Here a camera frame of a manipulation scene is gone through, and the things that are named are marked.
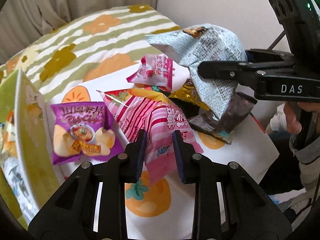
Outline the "white snack bag upper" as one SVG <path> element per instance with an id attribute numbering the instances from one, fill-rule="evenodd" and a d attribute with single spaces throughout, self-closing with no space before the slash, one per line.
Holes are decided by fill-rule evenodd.
<path id="1" fill-rule="evenodd" d="M 15 157 L 7 157 L 2 165 L 2 170 L 14 196 L 16 197 L 16 200 L 18 201 L 22 215 L 26 222 L 29 223 L 34 216 L 35 210 L 31 203 L 27 187 L 24 183 L 18 159 Z"/>

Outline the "green cardboard box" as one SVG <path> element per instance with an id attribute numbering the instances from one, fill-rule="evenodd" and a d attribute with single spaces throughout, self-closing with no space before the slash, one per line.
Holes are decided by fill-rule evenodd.
<path id="1" fill-rule="evenodd" d="M 1 123 L 10 110 L 14 111 L 17 159 L 35 210 L 34 218 L 65 179 L 61 169 L 52 165 L 53 146 L 44 96 L 21 69 L 1 82 Z M 27 228 L 31 221 L 27 223 L 22 215 L 2 166 L 1 197 L 14 218 Z"/>

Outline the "orange snack bag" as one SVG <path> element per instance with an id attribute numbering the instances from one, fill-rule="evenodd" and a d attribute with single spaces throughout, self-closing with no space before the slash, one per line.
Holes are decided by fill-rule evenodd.
<path id="1" fill-rule="evenodd" d="M 6 121 L 1 123 L 1 166 L 9 157 L 17 158 L 13 110 L 9 111 Z"/>

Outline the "dark purple snack bag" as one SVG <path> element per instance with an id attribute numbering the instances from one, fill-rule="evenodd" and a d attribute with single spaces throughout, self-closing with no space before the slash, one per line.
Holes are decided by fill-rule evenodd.
<path id="1" fill-rule="evenodd" d="M 230 145 L 233 130 L 246 119 L 256 104 L 257 100 L 254 97 L 236 92 L 220 120 L 214 120 L 213 112 L 210 110 L 189 118 L 188 122 L 192 129 Z"/>

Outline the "silver grey snack bag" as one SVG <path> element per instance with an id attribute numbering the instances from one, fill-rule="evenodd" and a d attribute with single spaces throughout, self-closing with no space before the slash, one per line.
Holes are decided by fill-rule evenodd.
<path id="1" fill-rule="evenodd" d="M 198 24 L 184 29 L 145 37 L 146 42 L 178 65 L 189 69 L 200 100 L 219 121 L 238 85 L 236 65 L 247 55 L 232 31 L 213 24 Z"/>

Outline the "yellow chocolate snack bag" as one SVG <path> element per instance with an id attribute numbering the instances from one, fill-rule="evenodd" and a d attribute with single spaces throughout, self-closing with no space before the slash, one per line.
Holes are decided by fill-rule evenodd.
<path id="1" fill-rule="evenodd" d="M 169 95 L 171 99 L 179 99 L 184 102 L 192 103 L 199 106 L 205 111 L 209 111 L 209 107 L 200 99 L 191 78 L 186 79 L 183 86 Z"/>

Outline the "purple potato chips bag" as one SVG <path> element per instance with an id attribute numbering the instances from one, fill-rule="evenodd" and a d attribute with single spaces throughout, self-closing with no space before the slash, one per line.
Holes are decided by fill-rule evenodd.
<path id="1" fill-rule="evenodd" d="M 123 151 L 112 129 L 114 117 L 104 102 L 71 102 L 50 106 L 55 115 L 53 165 L 82 156 L 108 161 Z"/>

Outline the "white persimmon print cloth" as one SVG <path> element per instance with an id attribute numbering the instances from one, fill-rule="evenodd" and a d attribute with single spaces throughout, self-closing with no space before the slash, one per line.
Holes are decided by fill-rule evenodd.
<path id="1" fill-rule="evenodd" d="M 81 83 L 73 81 L 62 93 L 46 102 L 48 125 L 54 128 L 52 104 L 102 101 L 101 92 L 133 88 L 118 73 Z M 212 161 L 227 164 L 235 161 L 259 183 L 279 153 L 257 120 L 249 115 L 235 128 L 232 143 L 194 132 L 204 155 Z M 127 234 L 130 239 L 188 239 L 191 237 L 194 214 L 195 185 L 184 185 L 177 171 L 172 171 L 144 193 L 143 200 L 131 197 L 125 201 Z"/>

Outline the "beige curtain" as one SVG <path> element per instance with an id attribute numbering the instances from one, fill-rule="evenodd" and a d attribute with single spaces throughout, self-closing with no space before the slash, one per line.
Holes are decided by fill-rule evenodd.
<path id="1" fill-rule="evenodd" d="M 1 63 L 40 37 L 96 11 L 157 0 L 6 0 L 1 8 Z"/>

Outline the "small pink strawberry bag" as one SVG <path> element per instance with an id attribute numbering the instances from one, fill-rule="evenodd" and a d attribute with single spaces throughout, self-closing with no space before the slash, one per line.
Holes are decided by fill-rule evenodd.
<path id="1" fill-rule="evenodd" d="M 127 82 L 164 88 L 167 92 L 178 90 L 190 77 L 189 69 L 180 66 L 167 55 L 147 54 L 141 59 L 138 70 L 126 78 Z"/>

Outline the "floral striped quilt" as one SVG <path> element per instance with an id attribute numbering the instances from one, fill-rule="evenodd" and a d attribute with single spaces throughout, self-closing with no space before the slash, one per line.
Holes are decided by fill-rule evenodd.
<path id="1" fill-rule="evenodd" d="M 14 55 L 1 65 L 1 81 L 21 68 L 50 100 L 67 87 L 132 66 L 146 54 L 159 54 L 145 36 L 179 29 L 149 5 L 94 12 L 44 35 Z"/>

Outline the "pink striped snack bag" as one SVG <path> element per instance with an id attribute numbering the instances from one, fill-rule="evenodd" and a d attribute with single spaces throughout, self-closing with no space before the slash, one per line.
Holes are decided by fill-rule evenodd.
<path id="1" fill-rule="evenodd" d="M 129 142 L 137 139 L 139 130 L 147 132 L 144 163 L 150 186 L 176 169 L 172 143 L 175 130 L 180 131 L 183 141 L 192 144 L 197 153 L 203 153 L 183 111 L 164 94 L 130 88 L 100 92 L 100 95 Z"/>

